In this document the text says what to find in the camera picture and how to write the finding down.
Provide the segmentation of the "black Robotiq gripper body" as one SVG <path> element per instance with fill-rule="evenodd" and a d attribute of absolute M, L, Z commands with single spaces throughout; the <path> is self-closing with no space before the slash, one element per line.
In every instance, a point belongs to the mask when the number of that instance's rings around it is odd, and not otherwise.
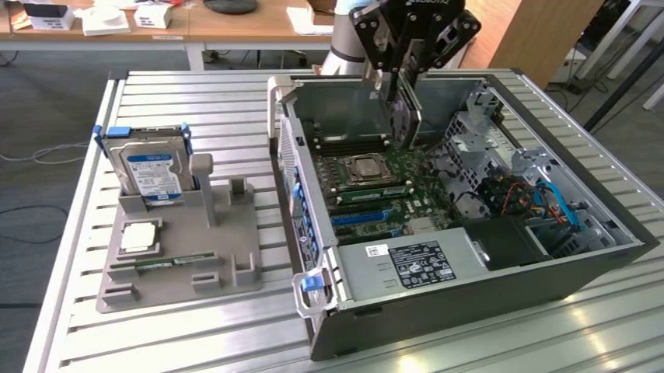
<path fill-rule="evenodd" d="M 464 1 L 386 1 L 392 41 L 436 41 L 464 10 Z"/>

